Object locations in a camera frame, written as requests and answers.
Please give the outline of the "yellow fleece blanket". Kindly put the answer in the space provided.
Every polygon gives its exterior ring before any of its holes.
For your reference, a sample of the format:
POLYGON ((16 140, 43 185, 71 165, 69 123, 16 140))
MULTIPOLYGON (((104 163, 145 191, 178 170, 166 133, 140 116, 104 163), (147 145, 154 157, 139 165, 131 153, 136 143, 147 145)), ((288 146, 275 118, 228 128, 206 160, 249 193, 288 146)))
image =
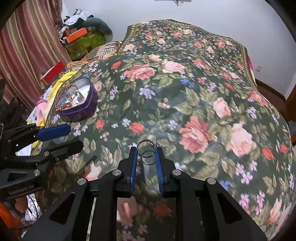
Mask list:
POLYGON ((77 72, 78 70, 66 72, 49 87, 49 89, 45 92, 45 99, 40 99, 37 102, 35 108, 27 118, 27 124, 35 123, 36 126, 45 126, 47 116, 54 103, 58 90, 64 82, 73 77, 77 72))

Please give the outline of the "orange shoe box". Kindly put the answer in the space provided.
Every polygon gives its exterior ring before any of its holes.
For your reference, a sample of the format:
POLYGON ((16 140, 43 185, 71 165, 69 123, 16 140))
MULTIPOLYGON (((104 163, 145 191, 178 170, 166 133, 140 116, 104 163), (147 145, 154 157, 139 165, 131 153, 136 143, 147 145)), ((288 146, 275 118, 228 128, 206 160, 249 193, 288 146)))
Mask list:
POLYGON ((66 37, 67 43, 73 42, 76 39, 78 39, 81 36, 84 36, 86 34, 87 34, 86 28, 81 28, 80 30, 77 30, 76 32, 74 32, 66 37))

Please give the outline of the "floral green bedspread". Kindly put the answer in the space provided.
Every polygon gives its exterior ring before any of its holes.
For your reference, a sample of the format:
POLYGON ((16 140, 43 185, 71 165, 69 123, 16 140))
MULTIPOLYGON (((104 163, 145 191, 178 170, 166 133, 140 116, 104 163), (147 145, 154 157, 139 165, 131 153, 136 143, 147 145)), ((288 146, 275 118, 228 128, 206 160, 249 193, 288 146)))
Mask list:
MULTIPOLYGON (((233 39, 174 20, 128 27, 117 52, 64 82, 93 82, 93 116, 59 142, 83 150, 55 164, 37 207, 47 210, 78 178, 115 169, 130 148, 163 148, 177 169, 215 178, 272 240, 295 206, 295 154, 287 122, 259 92, 247 50, 233 39)), ((54 103, 46 126, 62 124, 54 103)))

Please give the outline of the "green patterned box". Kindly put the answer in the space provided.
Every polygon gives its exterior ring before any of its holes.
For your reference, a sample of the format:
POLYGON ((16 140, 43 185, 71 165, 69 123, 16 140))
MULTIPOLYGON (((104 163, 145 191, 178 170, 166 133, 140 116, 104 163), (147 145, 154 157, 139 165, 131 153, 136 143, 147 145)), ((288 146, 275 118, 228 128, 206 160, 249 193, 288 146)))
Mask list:
POLYGON ((93 49, 106 43, 105 38, 99 32, 89 32, 66 45, 71 60, 80 60, 93 49))

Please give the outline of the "striped red curtain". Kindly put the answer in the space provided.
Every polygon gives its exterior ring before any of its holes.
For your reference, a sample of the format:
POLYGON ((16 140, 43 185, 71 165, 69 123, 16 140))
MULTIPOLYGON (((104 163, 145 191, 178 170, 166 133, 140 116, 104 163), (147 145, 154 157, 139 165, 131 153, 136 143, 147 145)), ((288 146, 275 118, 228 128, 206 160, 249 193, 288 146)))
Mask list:
POLYGON ((62 27, 62 1, 24 1, 1 29, 1 78, 4 97, 18 96, 32 110, 42 95, 42 76, 70 56, 58 32, 62 27))

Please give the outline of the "white wall socket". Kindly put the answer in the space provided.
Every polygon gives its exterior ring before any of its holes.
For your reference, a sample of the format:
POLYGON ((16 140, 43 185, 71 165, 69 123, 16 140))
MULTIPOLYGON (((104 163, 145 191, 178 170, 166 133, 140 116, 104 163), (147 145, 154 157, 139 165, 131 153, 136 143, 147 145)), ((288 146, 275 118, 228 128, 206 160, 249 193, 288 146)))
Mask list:
POLYGON ((262 67, 260 65, 256 66, 256 68, 255 68, 255 70, 258 71, 258 72, 260 72, 261 69, 262 69, 262 67))

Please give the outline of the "red and white box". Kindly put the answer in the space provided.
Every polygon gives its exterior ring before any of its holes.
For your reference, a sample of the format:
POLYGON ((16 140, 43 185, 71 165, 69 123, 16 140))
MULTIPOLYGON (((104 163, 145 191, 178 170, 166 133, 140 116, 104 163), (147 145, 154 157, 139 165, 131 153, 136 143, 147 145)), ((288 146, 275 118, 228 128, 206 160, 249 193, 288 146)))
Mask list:
POLYGON ((50 68, 42 77, 41 81, 45 85, 49 85, 58 79, 60 73, 65 70, 65 65, 60 61, 55 66, 50 68))

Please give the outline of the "striped patchwork quilt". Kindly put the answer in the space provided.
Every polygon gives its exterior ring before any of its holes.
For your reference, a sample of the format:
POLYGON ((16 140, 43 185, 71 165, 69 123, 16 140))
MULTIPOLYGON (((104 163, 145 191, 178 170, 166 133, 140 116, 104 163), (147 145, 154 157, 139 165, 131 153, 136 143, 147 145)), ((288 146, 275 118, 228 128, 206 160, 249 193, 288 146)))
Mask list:
POLYGON ((93 61, 103 60, 114 55, 119 47, 121 46, 122 41, 114 41, 93 49, 90 53, 82 58, 79 61, 72 61, 66 65, 66 68, 78 68, 85 64, 92 63, 93 61))

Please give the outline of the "purple heart-shaped tin box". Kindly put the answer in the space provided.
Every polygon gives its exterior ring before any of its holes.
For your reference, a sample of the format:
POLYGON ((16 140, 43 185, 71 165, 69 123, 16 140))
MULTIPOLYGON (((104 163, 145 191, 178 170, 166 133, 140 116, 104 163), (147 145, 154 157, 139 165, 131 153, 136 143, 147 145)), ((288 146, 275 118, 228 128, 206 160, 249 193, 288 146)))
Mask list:
POLYGON ((62 88, 54 102, 60 118, 66 122, 85 120, 96 111, 98 94, 88 78, 79 78, 62 88))

